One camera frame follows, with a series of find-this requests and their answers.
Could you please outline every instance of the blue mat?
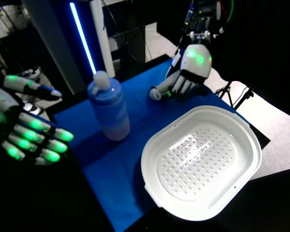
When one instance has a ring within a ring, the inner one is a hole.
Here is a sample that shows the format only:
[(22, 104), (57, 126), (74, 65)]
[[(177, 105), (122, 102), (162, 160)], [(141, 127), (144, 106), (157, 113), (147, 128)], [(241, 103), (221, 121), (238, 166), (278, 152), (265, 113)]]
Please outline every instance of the blue mat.
[(196, 106), (214, 105), (235, 112), (208, 88), (207, 96), (187, 101), (150, 100), (150, 87), (164, 79), (170, 63), (166, 61), (122, 83), (131, 131), (121, 142), (104, 137), (89, 100), (54, 115), (60, 126), (75, 135), (70, 148), (115, 231), (127, 229), (155, 205), (144, 189), (140, 163), (152, 135)]

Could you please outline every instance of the perforated tray bottom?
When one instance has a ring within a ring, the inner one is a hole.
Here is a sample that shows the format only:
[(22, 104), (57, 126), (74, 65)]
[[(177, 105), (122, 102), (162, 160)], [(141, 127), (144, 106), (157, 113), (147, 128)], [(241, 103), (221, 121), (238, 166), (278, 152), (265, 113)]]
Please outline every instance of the perforated tray bottom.
[(235, 160), (232, 135), (212, 124), (201, 124), (162, 154), (159, 180), (174, 197), (194, 201)]

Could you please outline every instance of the white bottle cap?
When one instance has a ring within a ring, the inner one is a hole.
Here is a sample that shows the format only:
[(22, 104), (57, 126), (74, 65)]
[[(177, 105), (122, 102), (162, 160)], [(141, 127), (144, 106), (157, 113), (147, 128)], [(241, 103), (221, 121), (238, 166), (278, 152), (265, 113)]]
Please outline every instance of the white bottle cap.
[(95, 82), (95, 87), (92, 89), (93, 95), (96, 95), (99, 90), (107, 90), (111, 86), (109, 77), (105, 71), (97, 71), (93, 75), (93, 80)]

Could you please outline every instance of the blue bottle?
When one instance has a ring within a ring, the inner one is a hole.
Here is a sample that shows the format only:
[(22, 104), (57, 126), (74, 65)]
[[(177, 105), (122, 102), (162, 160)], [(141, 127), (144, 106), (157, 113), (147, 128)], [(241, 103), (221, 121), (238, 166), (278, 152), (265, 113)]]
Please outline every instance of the blue bottle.
[(87, 93), (95, 115), (105, 136), (110, 140), (120, 141), (130, 132), (127, 105), (120, 83), (109, 78), (104, 71), (98, 71), (93, 79)]

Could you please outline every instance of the blue led light strip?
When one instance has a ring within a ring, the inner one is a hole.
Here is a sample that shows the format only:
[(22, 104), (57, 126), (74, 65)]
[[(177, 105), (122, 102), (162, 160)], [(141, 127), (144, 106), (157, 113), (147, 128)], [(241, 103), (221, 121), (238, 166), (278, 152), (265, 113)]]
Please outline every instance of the blue led light strip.
[(91, 58), (91, 54), (89, 52), (89, 48), (88, 48), (88, 45), (87, 45), (87, 42), (86, 42), (85, 35), (83, 33), (81, 22), (79, 21), (79, 18), (78, 18), (78, 14), (77, 14), (77, 11), (76, 11), (76, 8), (75, 8), (75, 4), (70, 2), (70, 7), (71, 7), (71, 11), (72, 11), (72, 14), (73, 14), (73, 17), (74, 17), (74, 20), (75, 20), (75, 23), (76, 23), (76, 26), (77, 26), (77, 29), (78, 29), (78, 33), (79, 33), (79, 35), (81, 37), (81, 40), (82, 40), (82, 43), (83, 43), (83, 46), (84, 46), (84, 49), (85, 49), (85, 52), (86, 52), (90, 67), (91, 67), (92, 73), (96, 74), (96, 68), (95, 68), (95, 66), (93, 64), (93, 61), (92, 61), (92, 58)]

